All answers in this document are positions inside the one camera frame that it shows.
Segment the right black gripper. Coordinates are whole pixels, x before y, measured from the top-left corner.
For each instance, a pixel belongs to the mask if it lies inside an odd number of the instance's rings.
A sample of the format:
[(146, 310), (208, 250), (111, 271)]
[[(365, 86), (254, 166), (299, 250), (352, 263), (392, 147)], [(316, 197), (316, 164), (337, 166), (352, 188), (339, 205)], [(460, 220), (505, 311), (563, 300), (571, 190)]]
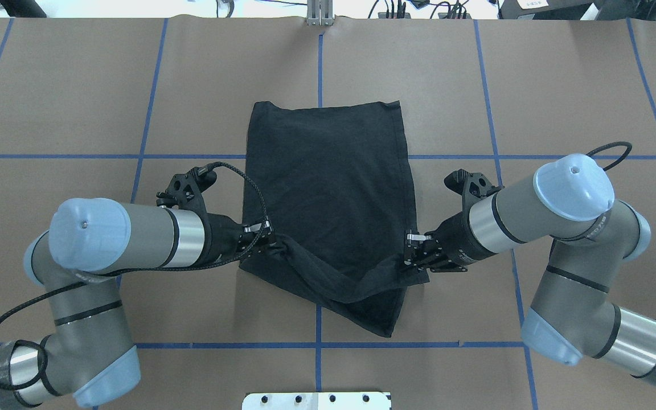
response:
[(467, 267), (496, 255), (479, 242), (470, 224), (470, 210), (503, 189), (483, 173), (458, 169), (448, 174), (444, 185), (461, 196), (462, 210), (423, 235), (406, 231), (403, 263), (430, 272), (466, 272)]

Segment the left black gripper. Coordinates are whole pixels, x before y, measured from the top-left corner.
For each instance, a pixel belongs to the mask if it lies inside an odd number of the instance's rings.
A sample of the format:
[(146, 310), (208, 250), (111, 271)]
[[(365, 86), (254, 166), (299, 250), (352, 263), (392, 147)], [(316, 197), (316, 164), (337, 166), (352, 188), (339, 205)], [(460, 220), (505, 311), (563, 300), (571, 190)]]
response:
[[(260, 218), (238, 223), (226, 215), (210, 213), (204, 192), (217, 180), (216, 169), (226, 168), (244, 179), (257, 195)], [(217, 268), (249, 259), (254, 252), (276, 244), (262, 191), (244, 171), (232, 164), (207, 164), (175, 174), (165, 190), (156, 194), (174, 226), (171, 254), (162, 268)]]

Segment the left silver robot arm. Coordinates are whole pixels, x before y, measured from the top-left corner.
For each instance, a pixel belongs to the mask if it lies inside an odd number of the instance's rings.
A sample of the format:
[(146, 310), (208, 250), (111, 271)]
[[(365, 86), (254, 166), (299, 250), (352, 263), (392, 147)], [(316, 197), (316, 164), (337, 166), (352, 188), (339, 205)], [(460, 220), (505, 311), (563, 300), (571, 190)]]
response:
[[(257, 195), (261, 216), (237, 223), (207, 211), (203, 193), (224, 167)], [(0, 345), (0, 409), (37, 409), (71, 395), (83, 408), (104, 405), (141, 380), (117, 278), (130, 272), (195, 272), (248, 259), (275, 243), (257, 184), (214, 162), (175, 174), (154, 207), (110, 198), (71, 198), (26, 249), (23, 266), (44, 295), (0, 316), (0, 325), (48, 301), (55, 331), (38, 342)]]

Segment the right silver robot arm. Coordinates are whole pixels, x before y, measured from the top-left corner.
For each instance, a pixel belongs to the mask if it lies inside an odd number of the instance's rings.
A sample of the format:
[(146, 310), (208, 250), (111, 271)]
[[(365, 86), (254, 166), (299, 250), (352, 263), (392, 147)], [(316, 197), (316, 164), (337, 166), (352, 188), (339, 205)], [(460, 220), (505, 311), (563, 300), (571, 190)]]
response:
[(404, 234), (404, 264), (466, 272), (481, 260), (542, 237), (553, 239), (523, 320), (524, 345), (575, 366), (588, 356), (656, 386), (656, 319), (608, 301), (622, 263), (649, 246), (648, 221), (616, 198), (604, 168), (573, 153), (508, 187), (459, 169), (445, 178), (461, 212), (422, 235)]

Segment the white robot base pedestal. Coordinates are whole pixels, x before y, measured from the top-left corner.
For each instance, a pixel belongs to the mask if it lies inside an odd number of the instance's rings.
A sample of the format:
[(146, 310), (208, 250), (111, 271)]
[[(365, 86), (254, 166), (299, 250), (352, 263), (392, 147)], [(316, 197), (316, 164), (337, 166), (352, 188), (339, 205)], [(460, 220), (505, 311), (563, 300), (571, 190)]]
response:
[(393, 409), (388, 392), (250, 393), (242, 409)]

